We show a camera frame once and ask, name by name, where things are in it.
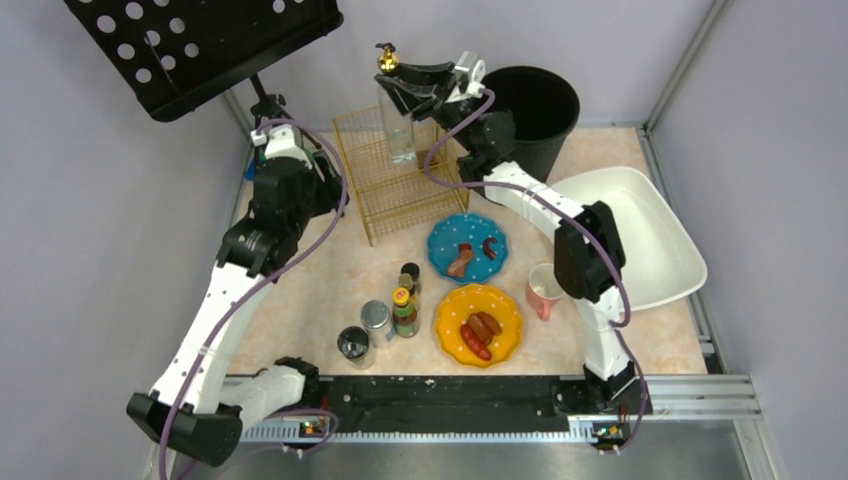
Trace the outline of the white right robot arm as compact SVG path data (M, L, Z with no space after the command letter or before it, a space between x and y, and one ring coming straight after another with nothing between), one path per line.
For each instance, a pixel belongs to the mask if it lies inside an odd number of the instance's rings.
M623 339L632 308L612 209L559 196L547 181L580 100L561 76L534 66L486 72L473 53L438 65L399 63L376 82L399 112L431 119L465 150L459 186L520 214L552 243L553 275L584 320L585 394L601 411L643 414L644 373Z

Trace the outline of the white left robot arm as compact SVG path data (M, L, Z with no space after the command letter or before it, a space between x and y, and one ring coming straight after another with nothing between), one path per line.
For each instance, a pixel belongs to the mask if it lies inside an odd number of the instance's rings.
M177 353L150 391L133 394L126 407L159 447L158 478L172 478L176 454L222 465L245 430L314 392L316 367L293 357L236 386L225 379L273 284L327 240L348 199L344 162L334 148L266 151L247 213L225 232Z

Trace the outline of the clear bottle gold pump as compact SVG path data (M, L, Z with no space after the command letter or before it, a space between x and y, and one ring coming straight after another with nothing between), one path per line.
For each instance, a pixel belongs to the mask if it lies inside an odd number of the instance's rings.
M380 74L389 75L400 64L396 48L390 42L377 43L381 50L377 58ZM377 90L381 121L389 156L394 164L411 164L417 160L414 125L411 118L401 114L389 93L379 86Z

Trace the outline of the yellow cap sauce bottle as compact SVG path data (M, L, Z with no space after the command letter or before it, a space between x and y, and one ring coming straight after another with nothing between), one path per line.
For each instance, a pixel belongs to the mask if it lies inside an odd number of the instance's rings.
M410 291L405 287L397 287L393 291L392 299L395 332L403 338L414 337L419 332L420 323Z

